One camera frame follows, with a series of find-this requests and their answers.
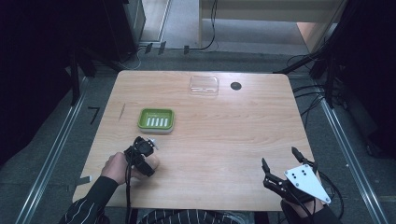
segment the human hand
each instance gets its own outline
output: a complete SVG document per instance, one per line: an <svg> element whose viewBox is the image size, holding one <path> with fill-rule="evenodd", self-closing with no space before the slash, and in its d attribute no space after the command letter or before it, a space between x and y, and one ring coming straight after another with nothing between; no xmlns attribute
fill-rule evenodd
<svg viewBox="0 0 396 224"><path fill-rule="evenodd" d="M119 185L124 184L127 166L128 162L125 160L125 155L122 152L117 152L108 158L101 175L115 180Z"/></svg>
<svg viewBox="0 0 396 224"><path fill-rule="evenodd" d="M157 169L157 167L160 165L160 160L158 159L158 157L155 155L155 153L149 155L148 157L145 158L146 163L151 166L151 168L153 170ZM135 177L139 180L148 178L148 176L143 175L142 173L140 173L135 167L132 169L131 171L131 176Z"/></svg>

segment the wooden table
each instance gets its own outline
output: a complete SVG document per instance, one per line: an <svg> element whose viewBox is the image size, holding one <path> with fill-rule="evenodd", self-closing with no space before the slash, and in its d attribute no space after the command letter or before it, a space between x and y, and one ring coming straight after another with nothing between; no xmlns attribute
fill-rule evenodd
<svg viewBox="0 0 396 224"><path fill-rule="evenodd" d="M219 94L190 94L193 76L217 77ZM231 89L235 81L241 90ZM142 134L137 120L145 107L171 108L174 130ZM91 175L92 182L77 187L74 201L86 195L108 157L138 135L156 140L161 164L151 178L132 181L135 208L279 211L280 198L262 185L262 157L281 178L299 165L291 147L313 160L284 75L123 71L81 175ZM125 204L120 186L108 206Z"/></svg>
<svg viewBox="0 0 396 224"><path fill-rule="evenodd" d="M323 37L338 22L347 0L221 0L216 19L244 21L296 21L310 52L323 43ZM199 36L202 19L210 19L213 0L199 0Z"/></svg>

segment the person's arm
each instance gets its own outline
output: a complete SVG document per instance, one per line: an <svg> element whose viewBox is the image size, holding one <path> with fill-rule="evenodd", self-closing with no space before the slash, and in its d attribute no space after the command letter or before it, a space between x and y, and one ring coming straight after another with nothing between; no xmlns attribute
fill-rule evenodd
<svg viewBox="0 0 396 224"><path fill-rule="evenodd" d="M116 188L125 183L127 165L123 153L118 152L111 156L87 196L74 202L59 223L98 222Z"/></svg>

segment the black round object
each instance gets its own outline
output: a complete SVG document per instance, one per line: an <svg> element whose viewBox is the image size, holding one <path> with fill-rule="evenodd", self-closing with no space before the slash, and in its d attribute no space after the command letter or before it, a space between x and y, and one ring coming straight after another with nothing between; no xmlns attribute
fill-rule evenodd
<svg viewBox="0 0 396 224"><path fill-rule="evenodd" d="M239 91L241 90L242 85L239 82L233 82L231 83L231 89L235 90L235 91Z"/></svg>

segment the black cable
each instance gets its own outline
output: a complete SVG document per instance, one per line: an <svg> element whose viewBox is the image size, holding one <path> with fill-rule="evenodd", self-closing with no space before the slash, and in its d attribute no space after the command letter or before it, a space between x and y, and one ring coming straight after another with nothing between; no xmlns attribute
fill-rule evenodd
<svg viewBox="0 0 396 224"><path fill-rule="evenodd" d="M129 224L132 207L131 207L131 178L132 178L132 158L134 157L134 150L131 153L127 153L130 158L127 158L128 165L125 170L125 185L126 185L126 214L125 214L125 224Z"/></svg>
<svg viewBox="0 0 396 224"><path fill-rule="evenodd" d="M194 48L194 49L189 49L191 51L194 50L204 50L204 49L208 49L210 46L212 46L213 42L215 41L216 38L216 29L215 29L215 21L216 21L216 15L217 15L217 11L218 11L218 0L214 0L213 1L213 5L212 5L212 9L211 9L211 14L210 14L210 20L212 22L212 30L213 30L213 36L212 36L212 40L210 41L210 43L204 47L204 48Z"/></svg>
<svg viewBox="0 0 396 224"><path fill-rule="evenodd" d="M323 180L325 180L328 184L330 184L330 186L332 186L332 188L334 189L334 191L337 193L338 198L340 199L340 204L341 204L341 210L340 210L340 214L338 215L338 219L341 219L344 215L344 200L343 197L341 195L340 190L334 185L334 183L330 180L329 177L327 177L325 174L323 174L321 171L319 172L319 176L320 178L322 178Z"/></svg>
<svg viewBox="0 0 396 224"><path fill-rule="evenodd" d="M307 95L312 95L312 94L322 94L322 93L324 93L324 91L311 91L311 92L303 93L301 95L296 95L296 96L294 96L294 98L297 99L302 96L307 96Z"/></svg>
<svg viewBox="0 0 396 224"><path fill-rule="evenodd" d="M304 122L305 129L306 129L306 125L308 123L309 111L311 111L313 108L315 108L320 103L320 101L322 101L323 99L324 99L324 96L322 96L322 95L318 95L317 97L315 97L315 99L312 101L311 105L305 110L305 112L303 112L301 114L301 116L302 116L303 114L306 113L305 122Z"/></svg>
<svg viewBox="0 0 396 224"><path fill-rule="evenodd" d="M300 200L298 200L298 198L294 195L294 193L289 189L289 187L287 187L286 185L283 186L285 188L285 190L291 195L291 197L294 199L295 202L297 202L298 205L300 205L300 207L303 208L303 210L306 212L306 214L309 217L309 220L311 221L311 224L315 224L314 221L314 216L308 211L308 209L306 208L306 206L300 202Z"/></svg>
<svg viewBox="0 0 396 224"><path fill-rule="evenodd" d="M290 57L290 58L286 61L286 66L289 67L289 62L290 62L292 59L297 58L297 57L303 57L302 59L308 57L309 59L311 59L311 62L319 62L319 61L324 61L324 60L325 60L325 59L313 59L313 58L312 58L312 55L313 55L312 53L294 55L294 56ZM306 65L306 63L304 63L303 66L304 66L305 68L307 68L308 70L311 70L311 69L312 69L312 68L308 67L308 66Z"/></svg>
<svg viewBox="0 0 396 224"><path fill-rule="evenodd" d="M314 88L314 87L324 87L324 85L309 85L309 86L297 87L293 89L293 92L301 91L308 88Z"/></svg>

